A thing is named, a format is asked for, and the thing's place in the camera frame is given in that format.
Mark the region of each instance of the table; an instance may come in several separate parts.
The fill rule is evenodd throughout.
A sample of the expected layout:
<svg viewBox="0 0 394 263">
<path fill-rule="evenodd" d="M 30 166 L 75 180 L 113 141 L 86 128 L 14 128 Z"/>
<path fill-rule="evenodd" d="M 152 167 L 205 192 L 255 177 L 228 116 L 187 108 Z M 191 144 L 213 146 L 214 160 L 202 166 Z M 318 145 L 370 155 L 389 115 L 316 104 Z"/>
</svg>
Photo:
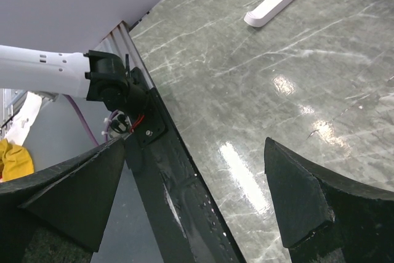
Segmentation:
<svg viewBox="0 0 394 263">
<path fill-rule="evenodd" d="M 132 37 L 248 262 L 289 262 L 264 174 L 266 137 L 394 190 L 393 0 L 164 0 Z"/>
</svg>

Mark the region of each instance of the red wire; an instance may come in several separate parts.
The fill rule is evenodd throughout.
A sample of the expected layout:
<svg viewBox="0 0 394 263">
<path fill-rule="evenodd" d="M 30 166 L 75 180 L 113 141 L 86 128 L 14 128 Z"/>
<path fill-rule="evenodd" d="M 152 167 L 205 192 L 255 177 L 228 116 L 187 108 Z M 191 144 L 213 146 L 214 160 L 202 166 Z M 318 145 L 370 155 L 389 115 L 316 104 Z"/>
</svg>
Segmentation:
<svg viewBox="0 0 394 263">
<path fill-rule="evenodd" d="M 142 122 L 142 120 L 144 119 L 145 115 L 139 115 L 137 120 L 135 121 L 135 123 L 131 126 L 130 128 L 130 132 L 134 132 L 134 129 L 140 125 L 140 123 Z"/>
</svg>

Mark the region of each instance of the yellow bag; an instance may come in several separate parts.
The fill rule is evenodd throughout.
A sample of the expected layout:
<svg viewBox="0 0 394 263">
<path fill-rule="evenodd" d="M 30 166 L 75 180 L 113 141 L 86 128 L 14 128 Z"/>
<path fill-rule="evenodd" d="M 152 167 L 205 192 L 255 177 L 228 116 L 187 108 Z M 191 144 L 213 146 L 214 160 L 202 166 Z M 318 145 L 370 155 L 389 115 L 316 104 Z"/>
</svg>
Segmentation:
<svg viewBox="0 0 394 263">
<path fill-rule="evenodd" d="M 2 180 L 10 181 L 34 173 L 33 160 L 26 148 L 0 141 L 0 172 Z"/>
</svg>

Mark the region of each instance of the white wall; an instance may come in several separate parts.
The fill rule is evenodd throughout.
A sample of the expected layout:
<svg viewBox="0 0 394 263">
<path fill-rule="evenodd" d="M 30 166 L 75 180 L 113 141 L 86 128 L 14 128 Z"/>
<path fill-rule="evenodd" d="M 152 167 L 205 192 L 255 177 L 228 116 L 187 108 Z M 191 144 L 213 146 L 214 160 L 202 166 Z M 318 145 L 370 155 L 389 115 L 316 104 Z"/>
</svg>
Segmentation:
<svg viewBox="0 0 394 263">
<path fill-rule="evenodd" d="M 0 0 L 0 44 L 54 52 L 94 48 L 160 0 Z"/>
</svg>

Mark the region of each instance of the gray marble surface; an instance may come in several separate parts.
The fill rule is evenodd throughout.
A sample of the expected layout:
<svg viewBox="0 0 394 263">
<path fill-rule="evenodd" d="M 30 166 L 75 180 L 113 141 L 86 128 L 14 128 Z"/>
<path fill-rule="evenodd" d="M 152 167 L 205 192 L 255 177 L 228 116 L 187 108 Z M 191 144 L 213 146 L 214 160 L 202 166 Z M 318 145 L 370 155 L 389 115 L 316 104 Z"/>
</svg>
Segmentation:
<svg viewBox="0 0 394 263">
<path fill-rule="evenodd" d="M 132 37 L 247 261 L 289 262 L 266 137 L 394 190 L 394 1 L 295 0 L 253 29 L 261 1 L 164 0 Z"/>
</svg>

